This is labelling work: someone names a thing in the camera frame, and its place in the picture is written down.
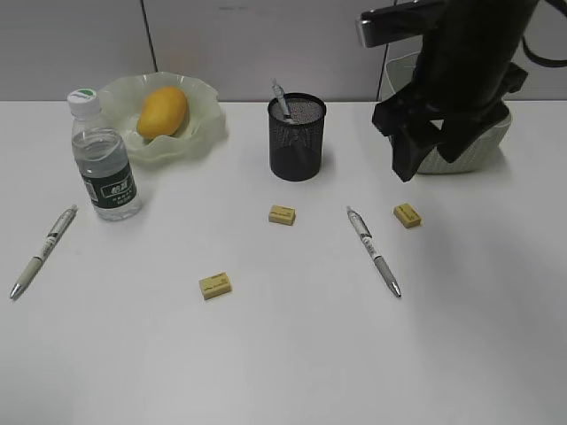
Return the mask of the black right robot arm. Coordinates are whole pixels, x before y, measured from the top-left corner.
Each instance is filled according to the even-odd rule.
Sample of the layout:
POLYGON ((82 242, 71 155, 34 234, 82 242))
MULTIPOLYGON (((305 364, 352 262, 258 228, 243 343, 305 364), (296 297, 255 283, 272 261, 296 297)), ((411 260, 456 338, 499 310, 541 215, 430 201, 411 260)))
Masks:
POLYGON ((372 122, 392 146, 392 169, 410 181, 432 150, 455 162, 509 115, 503 97, 527 77, 512 58, 534 1, 418 1, 373 12, 375 44, 420 35, 410 83, 376 105, 372 122))

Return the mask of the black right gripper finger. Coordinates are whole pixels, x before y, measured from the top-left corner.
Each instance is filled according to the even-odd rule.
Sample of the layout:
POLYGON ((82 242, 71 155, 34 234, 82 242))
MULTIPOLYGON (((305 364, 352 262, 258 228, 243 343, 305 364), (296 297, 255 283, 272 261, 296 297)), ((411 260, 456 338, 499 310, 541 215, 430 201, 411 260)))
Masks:
POLYGON ((440 156, 454 163, 482 134, 509 116, 505 104, 493 104, 482 110, 460 112, 446 119, 441 129, 440 156))
POLYGON ((443 134, 430 120, 410 121, 397 126, 390 139, 392 170, 403 182, 409 182, 423 160, 443 142, 443 134))

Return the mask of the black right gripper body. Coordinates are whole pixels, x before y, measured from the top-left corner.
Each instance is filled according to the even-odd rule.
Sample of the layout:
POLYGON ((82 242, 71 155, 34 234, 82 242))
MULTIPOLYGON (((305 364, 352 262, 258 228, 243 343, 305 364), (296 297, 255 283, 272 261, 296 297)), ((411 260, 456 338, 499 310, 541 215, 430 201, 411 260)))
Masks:
POLYGON ((409 84, 376 105, 372 123, 389 137, 410 121, 430 120, 441 130, 453 114, 504 104, 503 97, 518 92, 527 76, 515 64, 420 65, 409 84))

